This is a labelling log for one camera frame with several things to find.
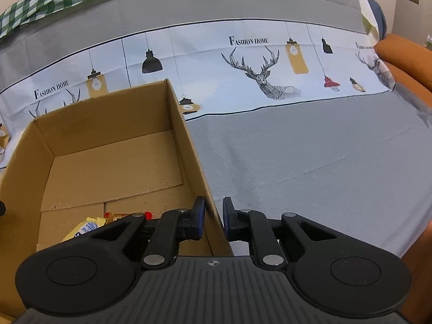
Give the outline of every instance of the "orange pillow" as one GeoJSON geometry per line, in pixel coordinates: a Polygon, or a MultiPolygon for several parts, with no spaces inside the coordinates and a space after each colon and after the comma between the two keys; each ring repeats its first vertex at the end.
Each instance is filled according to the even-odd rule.
{"type": "Polygon", "coordinates": [[[389,64],[388,62],[384,63],[387,65],[396,82],[405,85],[409,90],[416,94],[417,97],[421,98],[424,103],[426,103],[429,107],[432,107],[432,92],[426,89],[423,85],[421,85],[413,77],[409,76],[403,70],[393,66],[392,64],[389,64]]]}
{"type": "Polygon", "coordinates": [[[432,91],[432,51],[394,34],[376,44],[375,51],[383,61],[403,70],[432,91]]]}

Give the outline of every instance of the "yellow snack wrapper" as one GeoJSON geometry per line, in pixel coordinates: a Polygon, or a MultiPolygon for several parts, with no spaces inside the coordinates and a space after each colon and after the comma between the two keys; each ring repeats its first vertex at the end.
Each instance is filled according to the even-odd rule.
{"type": "Polygon", "coordinates": [[[85,222],[79,223],[69,234],[67,234],[63,240],[70,240],[82,234],[88,233],[89,231],[95,230],[101,226],[105,225],[107,220],[105,218],[90,218],[88,217],[85,222]]]}

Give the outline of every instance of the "blue pillow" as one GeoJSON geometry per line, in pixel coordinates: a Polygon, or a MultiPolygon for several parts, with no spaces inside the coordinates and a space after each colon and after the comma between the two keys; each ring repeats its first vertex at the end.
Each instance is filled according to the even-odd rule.
{"type": "Polygon", "coordinates": [[[387,35],[387,22],[385,20],[384,13],[378,2],[375,0],[368,0],[368,2],[378,24],[379,40],[383,40],[387,35]]]}

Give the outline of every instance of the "orange cushion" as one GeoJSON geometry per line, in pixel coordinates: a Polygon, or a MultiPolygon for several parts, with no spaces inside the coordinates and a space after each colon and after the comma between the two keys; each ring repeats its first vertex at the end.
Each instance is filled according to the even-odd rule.
{"type": "Polygon", "coordinates": [[[426,103],[429,107],[432,107],[432,92],[426,89],[426,87],[421,85],[403,70],[393,66],[392,64],[389,64],[388,62],[384,63],[387,65],[396,82],[400,82],[405,85],[409,90],[416,94],[417,97],[421,98],[424,103],[426,103]]]}
{"type": "Polygon", "coordinates": [[[376,44],[375,51],[383,61],[403,70],[432,91],[432,51],[394,34],[376,44]]]}
{"type": "Polygon", "coordinates": [[[432,323],[432,222],[402,258],[413,285],[401,312],[412,324],[432,323]]]}

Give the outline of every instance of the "pendant lamp print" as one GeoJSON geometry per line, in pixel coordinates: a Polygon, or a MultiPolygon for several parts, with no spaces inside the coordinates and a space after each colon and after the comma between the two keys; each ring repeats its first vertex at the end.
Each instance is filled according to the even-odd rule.
{"type": "Polygon", "coordinates": [[[309,37],[310,37],[310,41],[312,42],[312,46],[314,47],[315,54],[317,55],[318,62],[320,63],[320,66],[321,66],[321,68],[322,68],[322,70],[323,70],[323,73],[324,73],[324,87],[329,87],[329,88],[332,89],[333,91],[338,92],[338,91],[340,90],[340,89],[339,89],[340,84],[334,82],[330,77],[327,77],[327,75],[325,74],[324,66],[323,66],[323,64],[321,63],[320,57],[318,56],[317,49],[316,49],[316,47],[315,47],[315,44],[314,44],[314,42],[313,42],[313,40],[312,40],[312,37],[311,37],[311,34],[310,34],[310,32],[309,32],[309,26],[306,25],[306,28],[307,28],[307,30],[308,30],[308,34],[309,34],[309,37]]]}
{"type": "Polygon", "coordinates": [[[360,91],[360,92],[366,92],[366,90],[364,89],[364,87],[362,87],[358,82],[356,82],[353,78],[349,78],[349,81],[353,84],[353,88],[355,88],[355,90],[360,91]]]}
{"type": "MultiPolygon", "coordinates": [[[[172,45],[171,37],[169,38],[169,40],[171,42],[172,55],[174,58],[175,68],[177,70],[177,76],[180,80],[180,76],[178,74],[178,68],[177,68],[176,53],[174,52],[174,46],[172,45]]],[[[182,99],[178,102],[178,106],[180,107],[180,111],[183,113],[183,115],[186,116],[188,114],[193,114],[193,113],[196,113],[198,111],[201,111],[203,109],[203,107],[198,103],[194,103],[190,98],[187,98],[186,95],[184,94],[183,86],[181,85],[181,81],[179,82],[179,84],[180,84],[182,99]]]]}
{"type": "Polygon", "coordinates": [[[184,115],[196,113],[203,109],[198,103],[193,103],[189,98],[183,95],[183,98],[179,101],[180,110],[184,115]]]}
{"type": "Polygon", "coordinates": [[[323,50],[324,50],[324,52],[325,53],[333,53],[333,50],[331,49],[330,45],[327,44],[327,42],[324,39],[323,31],[321,29],[321,26],[320,26],[320,32],[321,32],[321,41],[323,43],[323,50]]]}
{"type": "Polygon", "coordinates": [[[142,72],[143,74],[154,73],[163,70],[162,63],[157,59],[153,51],[149,48],[149,42],[147,40],[146,33],[146,43],[147,43],[147,51],[146,51],[146,59],[143,62],[142,72]]]}
{"type": "Polygon", "coordinates": [[[90,98],[102,96],[108,93],[107,82],[105,76],[101,72],[95,71],[92,62],[92,54],[90,53],[90,64],[92,65],[92,72],[87,76],[86,85],[89,91],[90,98]]]}
{"type": "Polygon", "coordinates": [[[286,23],[285,26],[289,36],[289,41],[286,42],[285,50],[286,54],[288,55],[289,62],[291,63],[292,70],[295,74],[308,74],[309,69],[306,65],[300,45],[297,43],[297,41],[291,39],[288,25],[286,23]]]}

